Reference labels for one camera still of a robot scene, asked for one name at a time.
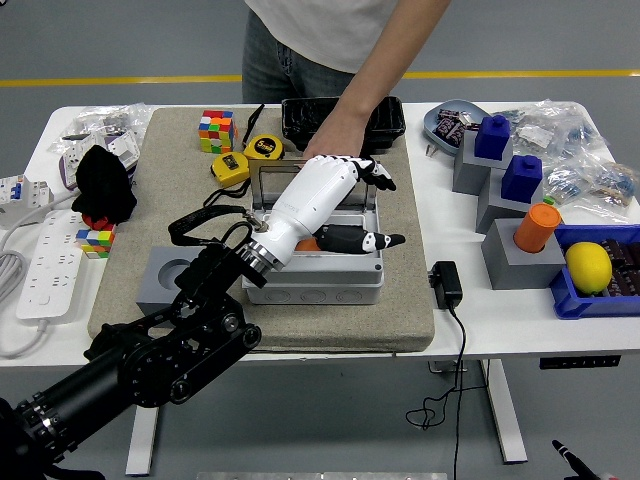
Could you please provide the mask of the person's left hand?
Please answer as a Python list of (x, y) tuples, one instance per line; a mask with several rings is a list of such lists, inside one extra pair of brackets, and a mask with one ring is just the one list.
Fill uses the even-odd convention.
[(366, 120), (330, 115), (309, 141), (303, 153), (305, 160), (318, 155), (353, 156), (361, 153)]

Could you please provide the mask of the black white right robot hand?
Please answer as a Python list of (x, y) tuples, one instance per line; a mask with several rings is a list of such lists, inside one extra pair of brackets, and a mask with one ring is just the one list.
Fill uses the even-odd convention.
[(560, 441), (554, 439), (551, 441), (552, 446), (558, 452), (558, 454), (569, 464), (572, 471), (575, 473), (573, 479), (615, 479), (618, 477), (608, 472), (596, 474), (590, 467), (588, 467), (578, 456), (570, 451)]

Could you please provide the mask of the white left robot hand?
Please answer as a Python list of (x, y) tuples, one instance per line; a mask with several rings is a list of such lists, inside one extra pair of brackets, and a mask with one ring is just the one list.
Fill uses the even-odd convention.
[(315, 239), (322, 251), (356, 255), (403, 244), (405, 237), (400, 234), (328, 223), (359, 181), (381, 190), (396, 189), (387, 170), (370, 158), (318, 155), (307, 160), (275, 202), (266, 230), (251, 235), (243, 254), (253, 256), (269, 271), (287, 265), (299, 242), (309, 238)]

